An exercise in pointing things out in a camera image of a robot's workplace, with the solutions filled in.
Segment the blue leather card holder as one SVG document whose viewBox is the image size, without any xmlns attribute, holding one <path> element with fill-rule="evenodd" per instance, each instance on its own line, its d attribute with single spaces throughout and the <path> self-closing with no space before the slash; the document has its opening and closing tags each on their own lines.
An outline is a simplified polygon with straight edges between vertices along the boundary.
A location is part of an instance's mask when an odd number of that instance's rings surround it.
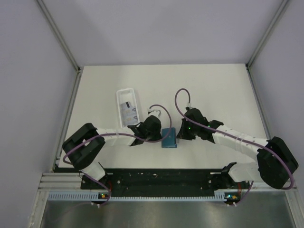
<svg viewBox="0 0 304 228">
<path fill-rule="evenodd" d="M 163 149 L 177 148 L 176 130 L 174 127 L 162 129 L 161 135 L 164 138 L 164 140 L 162 140 L 162 142 L 161 142 L 162 143 L 161 147 Z"/>
</svg>

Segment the white plastic basket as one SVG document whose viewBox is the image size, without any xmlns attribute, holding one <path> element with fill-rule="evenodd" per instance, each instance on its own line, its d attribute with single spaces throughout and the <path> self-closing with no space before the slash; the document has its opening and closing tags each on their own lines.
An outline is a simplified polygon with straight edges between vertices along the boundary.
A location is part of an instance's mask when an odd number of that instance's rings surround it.
<svg viewBox="0 0 304 228">
<path fill-rule="evenodd" d="M 135 91 L 133 88 L 116 92 L 118 116 L 121 127 L 136 125 L 140 122 Z"/>
</svg>

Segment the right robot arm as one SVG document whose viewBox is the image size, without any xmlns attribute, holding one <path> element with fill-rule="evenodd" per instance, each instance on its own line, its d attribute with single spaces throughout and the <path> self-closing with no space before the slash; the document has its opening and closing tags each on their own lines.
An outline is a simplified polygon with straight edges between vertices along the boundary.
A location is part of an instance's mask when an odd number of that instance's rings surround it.
<svg viewBox="0 0 304 228">
<path fill-rule="evenodd" d="M 208 121 L 197 108 L 186 109 L 182 115 L 178 138 L 202 140 L 233 149 L 252 162 L 231 162 L 222 169 L 222 183 L 233 188 L 239 182 L 257 181 L 279 190 L 290 190 L 299 167 L 288 146 L 279 137 L 263 139 L 240 133 L 217 120 Z"/>
</svg>

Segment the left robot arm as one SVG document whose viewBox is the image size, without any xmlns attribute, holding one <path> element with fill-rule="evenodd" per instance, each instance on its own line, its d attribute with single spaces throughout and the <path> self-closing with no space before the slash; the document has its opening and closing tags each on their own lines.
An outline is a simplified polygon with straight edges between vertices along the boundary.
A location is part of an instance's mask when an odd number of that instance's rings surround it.
<svg viewBox="0 0 304 228">
<path fill-rule="evenodd" d="M 103 188 L 108 177 L 97 158 L 102 148 L 136 146 L 145 140 L 154 142 L 161 138 L 161 121 L 150 115 L 144 122 L 120 129 L 96 128 L 86 123 L 63 143 L 62 149 L 75 169 L 89 175 L 97 188 Z"/>
</svg>

